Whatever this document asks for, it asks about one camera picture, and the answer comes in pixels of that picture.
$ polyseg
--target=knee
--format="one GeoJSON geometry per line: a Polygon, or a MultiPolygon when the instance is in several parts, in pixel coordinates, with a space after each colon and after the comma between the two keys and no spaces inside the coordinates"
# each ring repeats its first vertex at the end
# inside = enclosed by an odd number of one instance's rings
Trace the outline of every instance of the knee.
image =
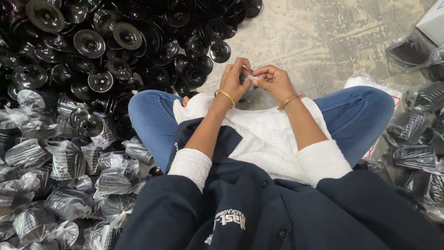
{"type": "Polygon", "coordinates": [[[368,86],[359,86],[362,88],[362,93],[365,98],[369,100],[370,109],[380,116],[389,120],[395,109],[395,103],[393,101],[393,97],[387,94],[386,92],[368,86]]]}
{"type": "Polygon", "coordinates": [[[128,104],[128,113],[130,116],[137,116],[140,112],[146,114],[151,109],[149,106],[154,106],[156,100],[164,92],[158,90],[145,90],[135,94],[128,104]]]}

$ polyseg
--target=navy blue jacket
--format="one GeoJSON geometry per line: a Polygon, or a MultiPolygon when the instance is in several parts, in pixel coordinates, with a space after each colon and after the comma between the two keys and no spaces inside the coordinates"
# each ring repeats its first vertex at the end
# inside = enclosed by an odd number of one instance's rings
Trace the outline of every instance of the navy blue jacket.
{"type": "MultiPolygon", "coordinates": [[[[179,125],[179,149],[201,121],[179,125]]],[[[148,182],[115,250],[444,249],[438,228],[377,175],[353,171],[316,188],[272,180],[228,158],[241,139],[221,127],[203,194],[183,176],[148,182]]]]}

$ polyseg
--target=cardboard box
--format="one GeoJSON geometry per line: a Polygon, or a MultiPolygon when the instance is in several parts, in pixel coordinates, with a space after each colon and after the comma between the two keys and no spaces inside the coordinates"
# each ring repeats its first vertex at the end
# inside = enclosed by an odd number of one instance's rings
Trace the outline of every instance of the cardboard box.
{"type": "Polygon", "coordinates": [[[438,0],[419,21],[416,27],[436,45],[444,44],[444,0],[438,0]]]}

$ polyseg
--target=blue jeans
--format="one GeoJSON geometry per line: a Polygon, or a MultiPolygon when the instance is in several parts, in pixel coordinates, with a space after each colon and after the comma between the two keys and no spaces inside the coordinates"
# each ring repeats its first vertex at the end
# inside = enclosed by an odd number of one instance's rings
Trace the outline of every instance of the blue jeans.
{"type": "MultiPolygon", "coordinates": [[[[181,97],[146,90],[131,98],[131,122],[142,142],[165,171],[177,130],[173,101],[181,97]]],[[[372,87],[342,89],[314,100],[327,129],[353,167],[385,129],[394,110],[393,99],[372,87]]]]}

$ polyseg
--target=stained floor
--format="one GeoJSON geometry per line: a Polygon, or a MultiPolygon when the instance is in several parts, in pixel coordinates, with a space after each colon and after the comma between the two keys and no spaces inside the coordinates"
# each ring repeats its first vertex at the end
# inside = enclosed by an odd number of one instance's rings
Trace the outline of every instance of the stained floor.
{"type": "MultiPolygon", "coordinates": [[[[213,94],[227,64],[248,58],[252,68],[272,64],[285,69],[298,93],[315,99],[343,87],[360,69],[402,85],[426,82],[419,71],[395,75],[383,51],[414,29],[435,0],[263,0],[263,10],[245,20],[226,42],[231,58],[214,64],[198,89],[213,94]]],[[[273,99],[255,90],[241,109],[274,107],[273,99]]]]}

